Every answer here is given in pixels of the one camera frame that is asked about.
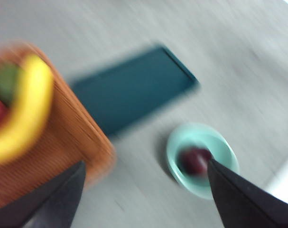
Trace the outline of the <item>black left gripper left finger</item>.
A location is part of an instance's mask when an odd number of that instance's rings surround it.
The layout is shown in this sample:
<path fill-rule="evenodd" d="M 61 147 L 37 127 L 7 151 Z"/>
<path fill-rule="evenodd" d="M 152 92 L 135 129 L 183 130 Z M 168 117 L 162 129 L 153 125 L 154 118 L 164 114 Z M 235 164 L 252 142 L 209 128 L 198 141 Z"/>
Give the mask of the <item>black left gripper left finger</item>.
<path fill-rule="evenodd" d="M 0 209 L 0 228 L 69 228 L 84 187 L 79 161 L 27 195 Z"/>

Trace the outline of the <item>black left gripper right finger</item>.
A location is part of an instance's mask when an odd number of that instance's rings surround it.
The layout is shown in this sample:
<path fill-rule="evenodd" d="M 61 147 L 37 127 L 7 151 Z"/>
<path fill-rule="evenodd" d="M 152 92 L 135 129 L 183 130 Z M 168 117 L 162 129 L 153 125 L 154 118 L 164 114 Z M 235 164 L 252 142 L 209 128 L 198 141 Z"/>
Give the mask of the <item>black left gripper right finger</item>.
<path fill-rule="evenodd" d="M 214 159 L 208 163 L 214 202 L 226 228 L 288 228 L 288 204 Z"/>

